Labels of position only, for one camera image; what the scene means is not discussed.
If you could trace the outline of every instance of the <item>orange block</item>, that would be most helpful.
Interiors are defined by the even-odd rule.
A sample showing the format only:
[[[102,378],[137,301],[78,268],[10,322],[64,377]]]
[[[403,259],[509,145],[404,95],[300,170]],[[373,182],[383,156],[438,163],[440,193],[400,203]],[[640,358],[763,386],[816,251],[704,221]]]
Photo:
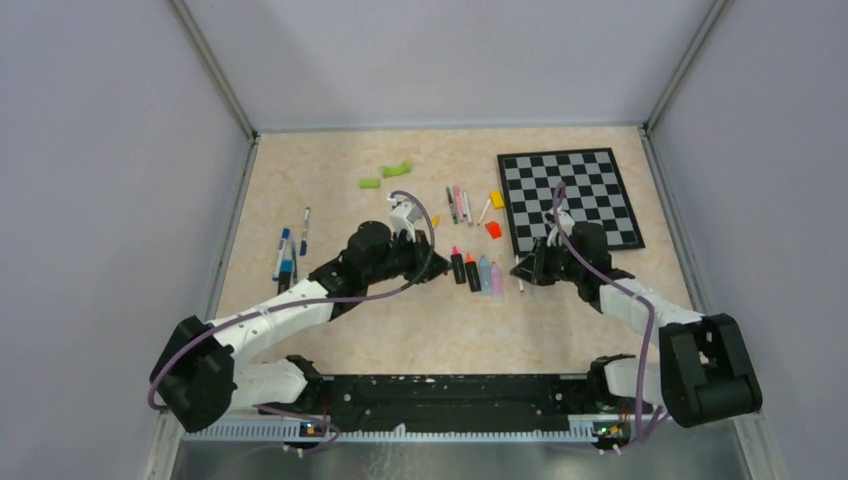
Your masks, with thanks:
[[[503,233],[501,233],[501,226],[498,225],[498,222],[489,222],[486,224],[486,230],[489,231],[489,235],[492,238],[501,238]]]

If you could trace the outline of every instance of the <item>pen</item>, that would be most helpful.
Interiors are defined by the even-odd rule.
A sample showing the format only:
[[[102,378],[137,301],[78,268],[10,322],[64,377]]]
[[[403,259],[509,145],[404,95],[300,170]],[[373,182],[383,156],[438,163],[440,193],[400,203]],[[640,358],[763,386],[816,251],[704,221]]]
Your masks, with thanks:
[[[453,196],[450,194],[450,187],[445,187],[445,192],[448,194],[448,207],[451,210],[451,217],[453,217],[453,224],[456,225],[459,223],[459,220],[456,218],[456,205],[453,204]]]
[[[486,216],[486,212],[489,211],[489,207],[492,206],[492,199],[486,200],[486,206],[483,207],[483,213],[480,214],[480,219],[477,220],[477,226],[483,225],[483,217]]]
[[[292,285],[297,283],[297,247],[295,247],[294,236],[292,236]]]
[[[309,207],[303,211],[303,235],[300,236],[300,256],[306,255],[306,233],[309,231]]]
[[[280,267],[280,278],[277,279],[277,295],[285,292],[291,286],[291,260],[283,260]]]
[[[468,192],[462,191],[462,210],[465,214],[465,219],[468,220],[468,226],[474,226],[474,220],[471,218],[471,202],[468,200]]]
[[[277,261],[274,263],[274,271],[271,273],[271,280],[276,280],[280,276],[280,267],[283,265],[283,257],[286,256],[286,241],[289,239],[289,229],[283,229],[283,235],[280,237],[280,246],[277,250]]]
[[[459,189],[459,185],[453,186],[453,198],[456,200],[456,216],[459,217],[460,222],[464,222],[465,214],[462,213],[462,192]]]
[[[515,256],[515,264],[518,265],[521,263],[521,259],[518,258],[518,255]],[[518,279],[518,291],[524,293],[524,280]]]

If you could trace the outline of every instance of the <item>blue pen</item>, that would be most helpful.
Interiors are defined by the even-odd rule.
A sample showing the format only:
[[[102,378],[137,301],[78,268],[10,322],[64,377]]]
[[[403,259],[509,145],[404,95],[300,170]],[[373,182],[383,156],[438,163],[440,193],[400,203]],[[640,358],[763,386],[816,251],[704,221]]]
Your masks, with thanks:
[[[271,280],[280,278],[280,268],[283,265],[283,257],[286,256],[286,241],[289,239],[289,229],[283,229],[283,235],[280,237],[280,247],[277,250],[277,261],[274,263],[274,271],[271,273]]]
[[[294,236],[292,236],[291,246],[292,246],[292,285],[297,283],[297,242],[294,241]]]
[[[277,295],[291,287],[291,265],[291,260],[285,259],[280,266],[280,278],[277,279]]]

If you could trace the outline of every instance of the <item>checkered mat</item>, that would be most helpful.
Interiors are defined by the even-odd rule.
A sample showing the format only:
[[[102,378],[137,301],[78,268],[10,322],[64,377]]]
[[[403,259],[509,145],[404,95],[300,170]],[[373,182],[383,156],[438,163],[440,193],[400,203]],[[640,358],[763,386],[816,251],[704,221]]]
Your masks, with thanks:
[[[544,214],[560,181],[569,215],[603,225],[610,250],[645,247],[612,149],[498,155],[498,169],[516,254],[550,232]]]

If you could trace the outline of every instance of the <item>table surface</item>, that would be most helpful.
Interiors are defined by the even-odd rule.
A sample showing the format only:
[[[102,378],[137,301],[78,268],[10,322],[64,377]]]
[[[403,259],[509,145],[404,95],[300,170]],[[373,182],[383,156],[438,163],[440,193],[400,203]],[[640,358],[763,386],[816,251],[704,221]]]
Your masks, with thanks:
[[[388,222],[386,196],[416,195],[440,215],[436,249],[457,245],[486,255],[506,270],[513,263],[505,210],[491,210],[504,236],[454,225],[445,186],[468,191],[474,221],[499,189],[496,157],[504,153],[610,147],[645,239],[646,248],[617,251],[613,263],[669,300],[689,306],[680,265],[636,127],[397,130],[264,134],[239,220],[218,316],[249,308],[276,294],[271,270],[282,227],[300,239],[303,209],[311,207],[309,251],[298,257],[310,272],[337,255],[365,220]],[[381,165],[413,164],[409,175],[360,190]],[[386,291],[402,279],[372,287]],[[519,293],[505,276],[506,301],[470,293],[452,274],[392,298],[357,306],[333,322],[298,332],[257,361],[301,354],[323,373],[569,373],[585,372],[601,355],[637,353],[640,335],[583,303],[572,285],[527,286]],[[652,350],[651,357],[656,359]]]

